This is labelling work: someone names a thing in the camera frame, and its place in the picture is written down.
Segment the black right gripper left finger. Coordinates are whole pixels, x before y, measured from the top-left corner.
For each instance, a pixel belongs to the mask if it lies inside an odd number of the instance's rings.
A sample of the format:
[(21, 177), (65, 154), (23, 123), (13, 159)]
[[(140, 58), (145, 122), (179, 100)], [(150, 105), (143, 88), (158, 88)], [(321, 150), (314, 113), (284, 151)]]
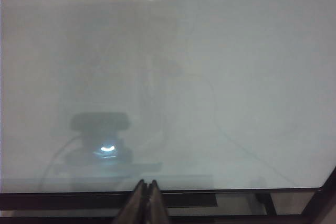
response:
[(112, 224), (140, 223), (142, 221), (145, 209), (147, 188), (147, 183), (141, 179), (127, 199), (125, 205), (114, 217)]

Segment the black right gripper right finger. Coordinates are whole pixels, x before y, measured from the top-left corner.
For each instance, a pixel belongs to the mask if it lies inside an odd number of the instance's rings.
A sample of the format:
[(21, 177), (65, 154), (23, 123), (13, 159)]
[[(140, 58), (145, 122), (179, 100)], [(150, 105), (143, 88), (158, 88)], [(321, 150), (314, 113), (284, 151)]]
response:
[(171, 223), (158, 183), (153, 180), (148, 192), (148, 223)]

